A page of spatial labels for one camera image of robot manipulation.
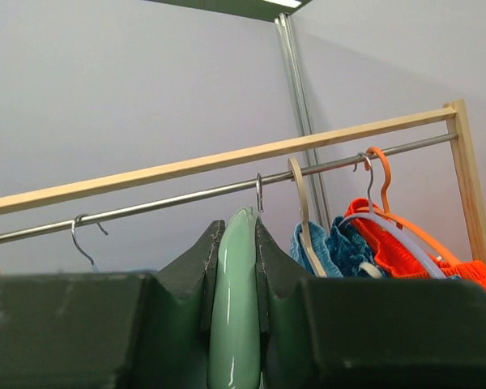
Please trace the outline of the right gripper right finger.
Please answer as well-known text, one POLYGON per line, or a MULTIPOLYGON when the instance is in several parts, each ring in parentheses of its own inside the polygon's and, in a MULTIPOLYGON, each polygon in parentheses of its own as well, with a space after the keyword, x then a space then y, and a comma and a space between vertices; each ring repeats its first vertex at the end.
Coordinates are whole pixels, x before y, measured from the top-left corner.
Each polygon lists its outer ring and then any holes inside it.
POLYGON ((462 280, 317 278, 255 231, 268 388, 486 388, 486 292, 462 280))

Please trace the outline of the beige hanger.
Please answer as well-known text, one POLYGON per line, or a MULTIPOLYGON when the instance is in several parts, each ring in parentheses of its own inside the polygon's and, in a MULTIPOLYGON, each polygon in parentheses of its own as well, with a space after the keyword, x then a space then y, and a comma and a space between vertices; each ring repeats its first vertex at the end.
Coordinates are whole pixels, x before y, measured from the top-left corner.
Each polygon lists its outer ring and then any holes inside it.
POLYGON ((296 158, 291 157, 288 159, 288 170, 292 174, 292 180, 296 185, 299 199, 301 215, 301 231, 299 232, 299 238, 301 241, 301 246, 304 249, 305 255, 309 260, 314 274, 319 277, 327 277, 327 273, 322 266, 322 262, 313 249, 313 243, 309 231, 309 204, 307 190, 301 173, 301 167, 299 166, 296 158))

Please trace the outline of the orange hanger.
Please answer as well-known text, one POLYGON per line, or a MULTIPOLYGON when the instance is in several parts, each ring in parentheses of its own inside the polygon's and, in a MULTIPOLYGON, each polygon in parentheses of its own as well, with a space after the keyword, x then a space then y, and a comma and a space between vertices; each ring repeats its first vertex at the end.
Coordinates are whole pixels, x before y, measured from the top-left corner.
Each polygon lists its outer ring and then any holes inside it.
POLYGON ((443 260, 445 260, 450 266, 458 266, 462 262, 457 259, 445 246, 443 246, 436 238, 432 237, 429 233, 423 230, 418 225, 412 223, 411 221, 398 216, 390 211, 390 203, 388 199, 387 191, 390 187, 392 181, 392 171, 390 163, 385 155, 385 153, 379 147, 369 147, 366 152, 366 156, 377 156, 381 161, 382 168, 384 170, 384 182, 380 189, 380 196, 382 200, 383 209, 375 208, 374 211, 379 215, 388 220, 395 222, 398 229, 406 228, 410 232, 414 233, 420 240, 426 243, 430 248, 432 248, 443 260))

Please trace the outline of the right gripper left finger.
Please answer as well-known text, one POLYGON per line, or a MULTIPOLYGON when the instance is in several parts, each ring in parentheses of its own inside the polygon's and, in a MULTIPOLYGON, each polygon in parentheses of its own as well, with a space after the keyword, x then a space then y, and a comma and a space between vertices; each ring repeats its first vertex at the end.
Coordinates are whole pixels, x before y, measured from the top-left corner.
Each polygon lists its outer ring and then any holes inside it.
POLYGON ((0 388, 204 388, 224 230, 160 271, 0 276, 0 388))

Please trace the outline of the orange shorts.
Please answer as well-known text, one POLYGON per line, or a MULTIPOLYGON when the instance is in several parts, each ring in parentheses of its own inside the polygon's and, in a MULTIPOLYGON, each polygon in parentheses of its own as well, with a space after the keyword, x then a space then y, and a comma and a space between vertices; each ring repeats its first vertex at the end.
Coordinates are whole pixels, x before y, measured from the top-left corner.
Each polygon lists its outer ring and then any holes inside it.
POLYGON ((341 227, 352 225, 373 250, 374 260, 397 279, 470 281, 486 292, 486 265, 462 262, 423 229, 396 215, 382 212, 369 199, 354 199, 341 227))

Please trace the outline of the light blue shorts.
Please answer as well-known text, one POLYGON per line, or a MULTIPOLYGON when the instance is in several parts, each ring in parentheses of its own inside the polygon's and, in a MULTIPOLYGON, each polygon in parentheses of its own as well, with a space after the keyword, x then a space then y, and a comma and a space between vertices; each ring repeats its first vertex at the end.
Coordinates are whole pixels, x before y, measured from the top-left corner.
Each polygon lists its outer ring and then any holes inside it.
MULTIPOLYGON (((339 269, 335 244, 332 236, 320 225, 310 221, 308 223, 309 237, 313 252, 317 256, 324 272, 330 278, 342 278, 343 272, 339 269)), ((291 238, 289 255, 306 271, 317 275, 309 256, 305 251, 307 240, 302 237, 303 225, 297 224, 291 238)))

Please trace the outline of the dark teal patterned shorts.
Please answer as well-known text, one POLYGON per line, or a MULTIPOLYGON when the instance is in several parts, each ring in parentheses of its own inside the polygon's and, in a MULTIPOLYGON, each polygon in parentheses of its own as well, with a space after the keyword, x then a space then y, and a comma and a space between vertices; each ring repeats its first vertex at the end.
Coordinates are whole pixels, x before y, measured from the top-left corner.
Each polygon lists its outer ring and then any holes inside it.
POLYGON ((337 216, 325 238, 329 267, 326 274, 333 278, 361 277, 386 278, 374 259, 374 252, 351 224, 341 226, 342 216, 337 216))

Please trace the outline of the lilac hanger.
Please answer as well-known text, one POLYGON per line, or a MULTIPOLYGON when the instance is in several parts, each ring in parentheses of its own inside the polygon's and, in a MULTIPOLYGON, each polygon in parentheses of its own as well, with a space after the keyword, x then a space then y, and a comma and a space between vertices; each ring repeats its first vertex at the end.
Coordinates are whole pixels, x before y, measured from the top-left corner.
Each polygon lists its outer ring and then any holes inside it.
POLYGON ((399 230, 393 224, 389 223, 386 219, 380 217, 374 211, 373 201, 371 199, 371 189, 374 179, 371 161, 369 157, 366 156, 365 152, 359 152, 358 156, 363 157, 364 162, 369 166, 370 180, 367 189, 368 208, 366 209, 366 212, 357 212, 351 214, 350 216, 346 216, 339 224, 339 227, 343 228, 355 219, 371 220, 373 223, 382 227, 401 245, 403 245, 417 259, 417 261, 423 266, 423 268, 432 278, 446 279, 447 276, 441 271, 441 269, 435 264, 435 262, 430 259, 430 257, 425 253, 423 249, 421 249, 412 239, 410 239, 408 235, 399 230))

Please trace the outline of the wooden clothes rack frame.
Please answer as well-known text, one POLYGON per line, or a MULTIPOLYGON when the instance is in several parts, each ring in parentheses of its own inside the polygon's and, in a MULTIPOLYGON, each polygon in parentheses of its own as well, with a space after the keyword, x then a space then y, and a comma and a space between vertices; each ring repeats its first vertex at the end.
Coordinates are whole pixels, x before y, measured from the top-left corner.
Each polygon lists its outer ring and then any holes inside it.
POLYGON ((471 255, 486 264, 486 212, 464 100, 423 113, 9 195, 0 198, 0 216, 438 122, 446 123, 447 134, 458 133, 450 147, 471 255))

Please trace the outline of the light blue hanger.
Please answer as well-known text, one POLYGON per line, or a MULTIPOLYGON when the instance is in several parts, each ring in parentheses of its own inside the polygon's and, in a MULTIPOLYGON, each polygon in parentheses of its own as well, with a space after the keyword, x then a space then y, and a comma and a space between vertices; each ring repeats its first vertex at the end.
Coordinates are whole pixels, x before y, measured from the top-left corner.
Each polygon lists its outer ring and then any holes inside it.
POLYGON ((91 225, 85 225, 87 217, 89 217, 88 213, 79 213, 71 222, 70 238, 74 248, 80 256, 87 260, 93 273, 117 271, 116 268, 104 261, 104 256, 97 250, 96 245, 92 244, 92 239, 87 235, 95 228, 96 234, 92 235, 93 237, 99 235, 106 238, 109 236, 109 231, 100 222, 94 222, 94 228, 91 225))

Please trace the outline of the metal clothes rail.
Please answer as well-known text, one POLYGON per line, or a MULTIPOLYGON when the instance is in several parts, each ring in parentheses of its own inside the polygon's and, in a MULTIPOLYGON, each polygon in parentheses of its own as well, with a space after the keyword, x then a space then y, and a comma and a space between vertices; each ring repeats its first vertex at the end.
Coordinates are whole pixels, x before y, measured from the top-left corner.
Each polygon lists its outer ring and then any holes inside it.
MULTIPOLYGON (((452 132, 446 135, 438 135, 427 139, 422 139, 415 142, 404 143, 395 147, 387 148, 384 154, 387 156, 396 155, 404 152, 413 151, 423 147, 429 147, 439 143, 451 142, 458 138, 458 133, 452 132)), ((326 163, 315 165, 312 167, 304 167, 301 173, 304 176, 311 176, 316 173, 325 173, 326 171, 340 169, 343 167, 348 167, 350 165, 355 165, 363 161, 364 159, 359 156, 349 156, 347 158, 342 158, 339 160, 332 160, 326 163)), ((256 187, 256 179, 250 179, 243 182, 234 182, 224 186, 212 187, 205 190, 195 191, 189 194, 182 194, 166 199, 160 199, 149 203, 142 203, 138 205, 133 205, 130 207, 118 208, 106 212, 95 213, 91 215, 85 215, 77 223, 80 225, 90 225, 95 223, 101 223, 105 221, 111 221, 116 219, 121 219, 128 216, 135 216, 147 212, 153 212, 160 209, 165 209, 169 207, 175 207, 178 205, 193 203, 204 199, 211 199, 214 197, 219 197, 222 195, 229 195, 236 192, 241 192, 243 190, 250 190, 256 187)), ((17 242, 23 239, 28 239, 31 237, 38 237, 42 235, 47 235, 51 233, 58 233, 72 227, 72 220, 61 220, 51 224, 43 224, 36 227, 31 227, 28 229, 21 229, 9 233, 0 233, 0 245, 10 242, 17 242)))

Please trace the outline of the mint green hanger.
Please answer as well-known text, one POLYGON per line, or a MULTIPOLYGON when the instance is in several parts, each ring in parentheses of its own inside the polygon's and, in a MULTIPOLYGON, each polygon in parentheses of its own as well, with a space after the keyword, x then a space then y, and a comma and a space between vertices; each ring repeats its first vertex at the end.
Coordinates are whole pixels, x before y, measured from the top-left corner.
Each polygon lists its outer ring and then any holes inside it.
POLYGON ((255 229, 263 211, 262 176, 257 208, 238 210, 223 233, 217 259, 207 366, 209 388, 258 388, 261 336, 255 229))

